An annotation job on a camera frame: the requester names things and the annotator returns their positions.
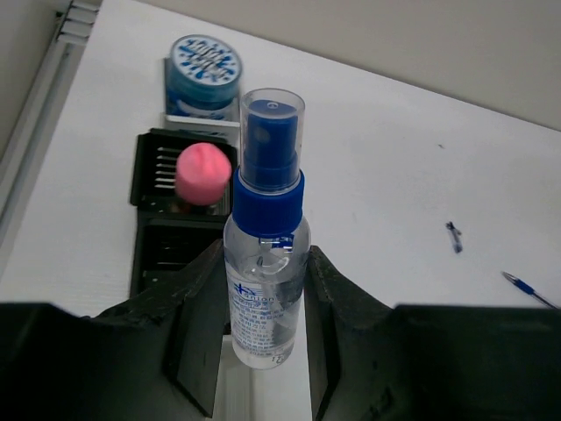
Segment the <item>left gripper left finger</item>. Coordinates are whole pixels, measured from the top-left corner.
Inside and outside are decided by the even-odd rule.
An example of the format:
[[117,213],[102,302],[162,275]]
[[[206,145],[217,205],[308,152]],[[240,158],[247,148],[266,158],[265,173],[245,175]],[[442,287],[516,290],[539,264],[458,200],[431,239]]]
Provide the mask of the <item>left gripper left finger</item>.
[[204,420],[226,320],[224,249],[96,317],[1,306],[4,420]]

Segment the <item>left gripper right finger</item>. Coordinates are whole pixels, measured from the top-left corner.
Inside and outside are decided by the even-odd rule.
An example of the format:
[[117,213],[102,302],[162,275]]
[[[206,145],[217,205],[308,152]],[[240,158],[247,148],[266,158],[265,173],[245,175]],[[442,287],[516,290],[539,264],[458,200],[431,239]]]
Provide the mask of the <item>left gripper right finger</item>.
[[390,308],[319,247],[304,285],[315,420],[557,420],[560,314]]

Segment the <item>clear spray bottle blue cap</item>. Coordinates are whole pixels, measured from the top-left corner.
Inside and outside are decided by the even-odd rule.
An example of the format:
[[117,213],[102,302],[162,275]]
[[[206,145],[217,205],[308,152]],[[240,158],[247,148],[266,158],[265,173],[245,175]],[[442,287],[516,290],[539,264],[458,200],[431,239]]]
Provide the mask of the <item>clear spray bottle blue cap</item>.
[[294,348],[311,246],[300,167],[305,103],[263,88],[244,94],[240,111],[240,163],[223,235],[232,346],[246,366],[271,369]]

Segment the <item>pink capped marker tube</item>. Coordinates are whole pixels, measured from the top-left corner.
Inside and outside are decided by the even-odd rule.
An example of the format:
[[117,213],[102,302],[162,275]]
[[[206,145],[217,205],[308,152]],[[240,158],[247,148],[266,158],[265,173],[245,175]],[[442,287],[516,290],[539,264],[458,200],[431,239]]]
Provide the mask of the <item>pink capped marker tube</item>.
[[217,146],[207,142],[190,145],[176,161],[175,198],[170,210],[188,215],[227,215],[229,202],[224,195],[231,174],[231,162]]

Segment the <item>blue slime jar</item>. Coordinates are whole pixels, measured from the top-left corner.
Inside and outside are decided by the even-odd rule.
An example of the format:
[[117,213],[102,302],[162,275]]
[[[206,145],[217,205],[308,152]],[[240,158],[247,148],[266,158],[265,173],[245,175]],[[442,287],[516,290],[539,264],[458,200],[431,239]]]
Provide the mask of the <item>blue slime jar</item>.
[[184,36],[165,59],[167,111],[232,121],[242,74],[243,62],[227,43],[201,34]]

